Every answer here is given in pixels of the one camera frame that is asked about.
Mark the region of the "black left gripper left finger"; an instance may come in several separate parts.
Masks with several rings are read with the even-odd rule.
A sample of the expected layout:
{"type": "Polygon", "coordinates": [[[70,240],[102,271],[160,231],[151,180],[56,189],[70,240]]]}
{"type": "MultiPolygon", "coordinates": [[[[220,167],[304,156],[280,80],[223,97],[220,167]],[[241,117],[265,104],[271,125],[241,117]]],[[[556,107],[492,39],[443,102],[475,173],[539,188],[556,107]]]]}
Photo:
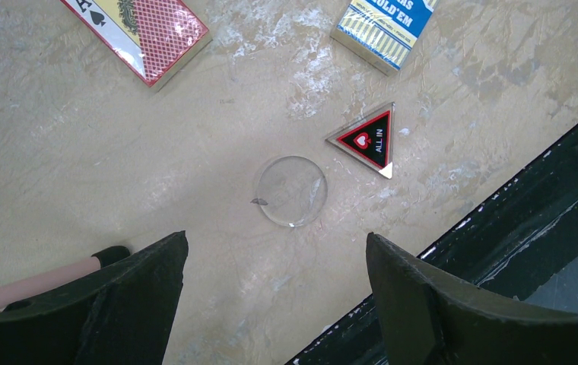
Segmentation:
{"type": "Polygon", "coordinates": [[[175,232],[0,312],[0,364],[160,364],[189,244],[175,232]]]}

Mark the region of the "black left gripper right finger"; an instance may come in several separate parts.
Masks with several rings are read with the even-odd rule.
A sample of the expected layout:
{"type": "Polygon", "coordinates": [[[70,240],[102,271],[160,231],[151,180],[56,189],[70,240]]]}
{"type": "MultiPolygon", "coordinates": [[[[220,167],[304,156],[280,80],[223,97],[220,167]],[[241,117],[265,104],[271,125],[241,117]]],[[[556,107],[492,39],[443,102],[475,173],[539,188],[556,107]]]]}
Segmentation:
{"type": "Polygon", "coordinates": [[[482,289],[375,233],[366,262],[391,364],[578,364],[578,313],[482,289]]]}

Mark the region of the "red playing card deck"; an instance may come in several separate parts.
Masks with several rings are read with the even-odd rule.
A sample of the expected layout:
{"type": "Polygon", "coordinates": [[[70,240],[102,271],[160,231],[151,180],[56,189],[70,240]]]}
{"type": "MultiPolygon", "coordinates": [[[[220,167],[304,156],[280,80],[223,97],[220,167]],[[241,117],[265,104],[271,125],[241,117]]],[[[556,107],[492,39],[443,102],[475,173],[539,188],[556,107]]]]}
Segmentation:
{"type": "Polygon", "coordinates": [[[160,90],[211,41],[180,0],[62,0],[150,89],[160,90]]]}

